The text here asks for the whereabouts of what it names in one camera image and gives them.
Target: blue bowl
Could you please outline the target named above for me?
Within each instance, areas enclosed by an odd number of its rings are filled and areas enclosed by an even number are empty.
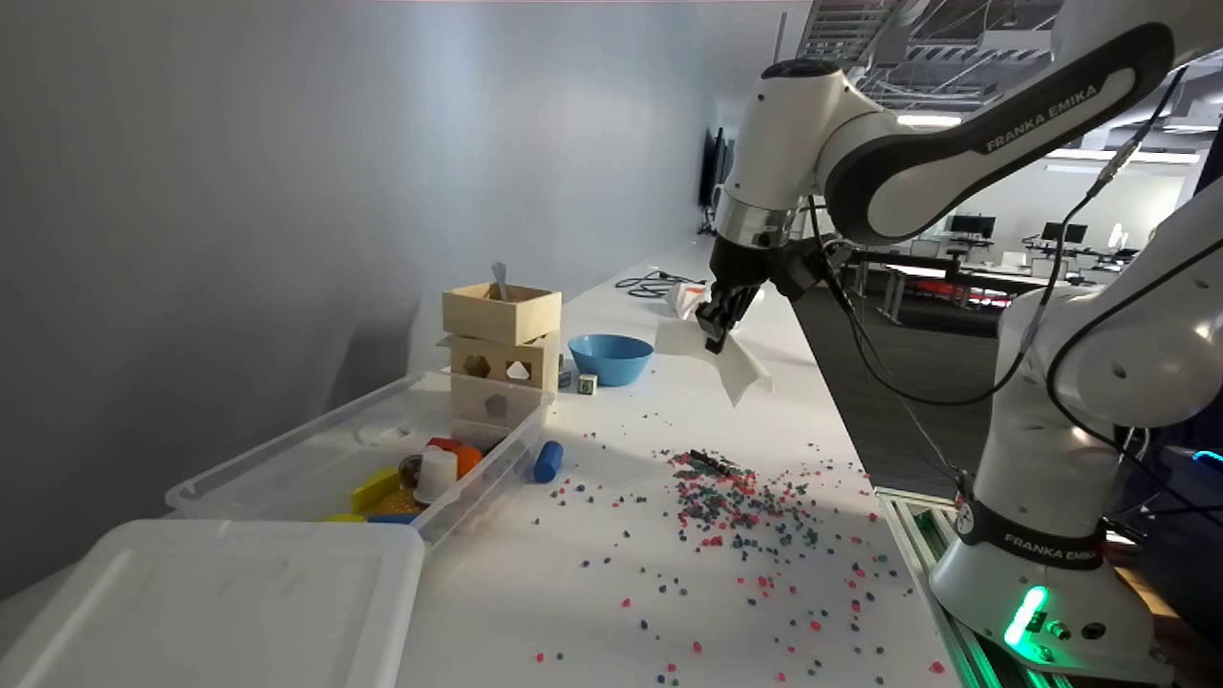
[[[571,350],[575,350],[579,369],[595,374],[599,384],[631,384],[636,378],[644,378],[644,369],[655,355],[655,347],[648,338],[613,335],[613,332],[575,335]]]

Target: orange object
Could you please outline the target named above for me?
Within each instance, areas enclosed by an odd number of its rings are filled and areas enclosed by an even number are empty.
[[[481,465],[481,458],[485,458],[485,451],[477,451],[473,442],[450,440],[450,435],[435,435],[429,442],[458,456],[458,477],[471,473],[473,465]]]

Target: white wall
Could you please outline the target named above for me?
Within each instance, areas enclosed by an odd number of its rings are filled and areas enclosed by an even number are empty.
[[[694,237],[779,8],[8,0],[0,592],[402,374],[441,285]]]
[[[1044,222],[1058,222],[1099,179],[1099,159],[1038,159],[1026,170],[978,191],[952,214],[993,214],[993,257],[1017,252]],[[1142,247],[1148,231],[1187,202],[1196,184],[1194,165],[1132,159],[1073,222],[1087,247]]]

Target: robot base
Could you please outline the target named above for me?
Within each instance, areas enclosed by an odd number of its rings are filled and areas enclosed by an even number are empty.
[[[952,541],[931,588],[1026,667],[1175,682],[1175,667],[1155,658],[1150,612],[1109,564],[1050,569],[992,541]]]

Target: white tabletop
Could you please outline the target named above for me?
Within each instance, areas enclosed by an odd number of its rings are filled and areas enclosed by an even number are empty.
[[[631,332],[658,358],[631,389],[564,393],[556,484],[504,484],[422,578],[409,682],[955,682],[933,606],[790,304],[766,291],[705,350],[695,323],[615,285],[567,304],[567,332]],[[705,532],[728,480],[681,480],[681,451],[757,468],[757,505]],[[681,484],[706,499],[686,519]]]

